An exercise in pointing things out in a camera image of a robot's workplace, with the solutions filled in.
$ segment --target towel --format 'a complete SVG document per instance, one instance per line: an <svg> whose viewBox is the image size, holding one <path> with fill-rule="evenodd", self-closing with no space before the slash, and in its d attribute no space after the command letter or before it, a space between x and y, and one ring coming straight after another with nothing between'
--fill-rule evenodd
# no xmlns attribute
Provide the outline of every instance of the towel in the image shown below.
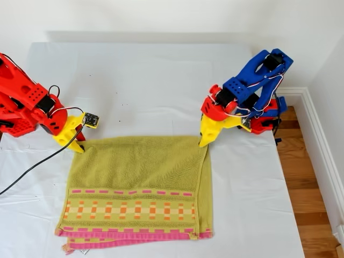
<svg viewBox="0 0 344 258"><path fill-rule="evenodd" d="M212 237L211 166L199 137L82 142L55 234L63 249Z"/></svg>

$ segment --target white table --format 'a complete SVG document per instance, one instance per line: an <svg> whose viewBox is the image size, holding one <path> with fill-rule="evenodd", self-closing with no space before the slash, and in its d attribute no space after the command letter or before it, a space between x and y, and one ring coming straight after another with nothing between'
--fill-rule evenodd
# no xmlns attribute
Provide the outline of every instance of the white table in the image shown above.
<svg viewBox="0 0 344 258"><path fill-rule="evenodd" d="M87 139L120 135L198 135L209 87L235 76L252 57L223 44L35 43L29 75L61 88L63 105L101 117ZM59 149L41 127L0 143L0 189ZM210 146L214 237L90 250L91 257L304 257L271 132L224 130ZM53 232L73 152L65 150L0 197L0 257L64 257ZM74 252L73 257L82 257Z"/></svg>

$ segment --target wooden floor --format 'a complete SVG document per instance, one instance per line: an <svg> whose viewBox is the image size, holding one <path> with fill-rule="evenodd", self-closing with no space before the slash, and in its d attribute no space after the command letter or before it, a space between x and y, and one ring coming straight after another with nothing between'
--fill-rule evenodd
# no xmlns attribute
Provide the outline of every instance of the wooden floor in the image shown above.
<svg viewBox="0 0 344 258"><path fill-rule="evenodd" d="M324 202L293 107L281 115L277 149L306 258L337 258Z"/></svg>

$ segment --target baseboard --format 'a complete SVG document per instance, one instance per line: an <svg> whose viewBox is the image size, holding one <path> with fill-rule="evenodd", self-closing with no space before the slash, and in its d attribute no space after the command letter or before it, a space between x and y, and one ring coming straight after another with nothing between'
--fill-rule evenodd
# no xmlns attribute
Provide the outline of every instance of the baseboard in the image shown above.
<svg viewBox="0 0 344 258"><path fill-rule="evenodd" d="M335 237L344 245L344 187L307 88L279 88L293 105Z"/></svg>

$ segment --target white wall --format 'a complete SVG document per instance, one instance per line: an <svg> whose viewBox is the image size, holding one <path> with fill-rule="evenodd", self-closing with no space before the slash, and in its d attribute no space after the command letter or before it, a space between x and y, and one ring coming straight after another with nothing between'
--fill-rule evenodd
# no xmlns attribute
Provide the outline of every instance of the white wall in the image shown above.
<svg viewBox="0 0 344 258"><path fill-rule="evenodd" d="M343 7L342 0L2 1L0 52L23 64L34 41L243 42L254 53L288 53L295 64L283 86L301 87L339 40Z"/></svg>
<svg viewBox="0 0 344 258"><path fill-rule="evenodd" d="M344 37L339 40L315 76L309 86L309 92L339 176L344 183L344 119L341 115L344 103L343 62Z"/></svg>

